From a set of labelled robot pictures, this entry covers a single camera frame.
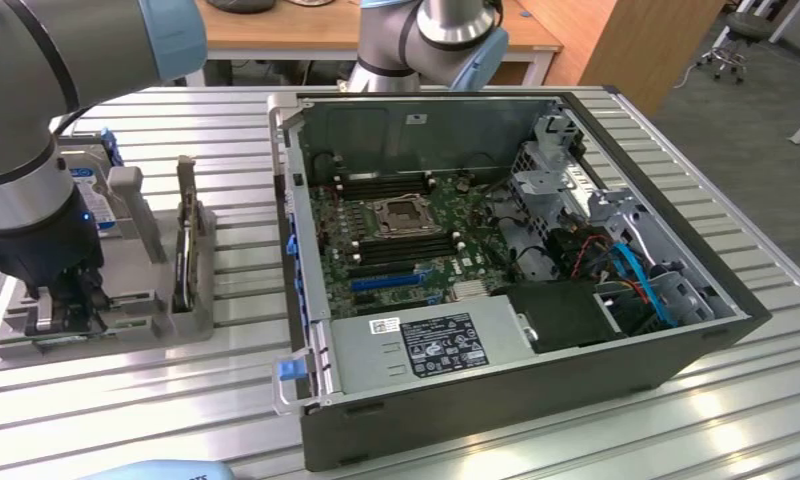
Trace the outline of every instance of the stool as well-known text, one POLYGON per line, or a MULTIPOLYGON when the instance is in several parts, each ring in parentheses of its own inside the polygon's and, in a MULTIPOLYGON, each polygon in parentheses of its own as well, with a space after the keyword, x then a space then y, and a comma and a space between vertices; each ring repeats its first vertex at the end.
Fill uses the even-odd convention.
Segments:
POLYGON ((703 54, 695 66, 702 66, 703 62, 711 64, 718 60, 721 66, 715 72, 715 80, 721 80, 721 72, 729 66, 730 72, 735 75, 735 83, 741 84, 748 73, 748 57, 738 52, 745 43, 752 46, 766 40, 774 32, 774 25, 765 17, 746 12, 730 13, 726 16, 726 25, 730 27, 730 33, 723 44, 703 54))

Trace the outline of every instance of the robotic arm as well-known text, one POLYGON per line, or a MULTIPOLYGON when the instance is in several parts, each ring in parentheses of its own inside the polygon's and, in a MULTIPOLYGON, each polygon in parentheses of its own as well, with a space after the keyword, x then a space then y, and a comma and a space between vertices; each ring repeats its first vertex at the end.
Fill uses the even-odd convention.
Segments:
POLYGON ((207 58, 194 0, 0 0, 0 271, 88 323, 108 305, 95 219, 51 119, 194 72, 207 58))
POLYGON ((507 52, 502 16, 501 0, 362 0, 349 89, 417 91, 423 75, 453 90, 481 90, 507 52))

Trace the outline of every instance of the power supply label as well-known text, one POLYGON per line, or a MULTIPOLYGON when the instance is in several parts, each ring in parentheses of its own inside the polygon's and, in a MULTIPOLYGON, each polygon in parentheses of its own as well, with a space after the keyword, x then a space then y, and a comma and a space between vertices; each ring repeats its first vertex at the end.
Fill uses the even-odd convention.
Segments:
POLYGON ((401 324, 413 372, 419 378, 490 364, 471 315, 461 313, 401 324))

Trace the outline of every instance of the blue cable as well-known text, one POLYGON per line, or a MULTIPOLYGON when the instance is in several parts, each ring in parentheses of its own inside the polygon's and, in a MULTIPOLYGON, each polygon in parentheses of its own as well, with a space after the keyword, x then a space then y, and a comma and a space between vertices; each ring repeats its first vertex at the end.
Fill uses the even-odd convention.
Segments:
POLYGON ((638 257, 635 257, 634 252, 629 249, 626 244, 615 243, 614 248, 619 250, 631 265, 631 269, 635 271, 635 275, 638 275, 638 280, 641 281, 641 285, 643 286, 643 290, 646 291, 647 297, 650 297, 650 302, 653 302, 653 306, 655 307, 655 311, 658 312, 658 318, 662 322, 665 322, 671 327, 677 326, 677 322, 674 322, 667 316, 667 309, 665 308, 665 304, 662 304, 658 299, 658 295, 655 295, 655 290, 653 290, 653 285, 650 285, 650 281, 646 278, 646 274, 643 273, 643 267, 641 267, 641 262, 638 261, 638 257))

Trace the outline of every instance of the wooden desk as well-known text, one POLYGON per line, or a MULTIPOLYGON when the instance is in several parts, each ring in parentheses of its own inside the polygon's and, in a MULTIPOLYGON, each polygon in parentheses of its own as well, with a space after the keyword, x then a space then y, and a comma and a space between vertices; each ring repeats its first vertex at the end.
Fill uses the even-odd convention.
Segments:
MULTIPOLYGON (((307 8, 279 0, 255 15, 226 13, 196 0, 208 32, 211 60, 355 60, 359 47, 359 2, 335 0, 307 8)), ((534 17, 523 17, 517 0, 505 1, 503 27, 510 32, 506 62, 527 64, 523 85, 542 85, 562 44, 534 17)), ((204 74, 187 77, 204 85, 204 74)))

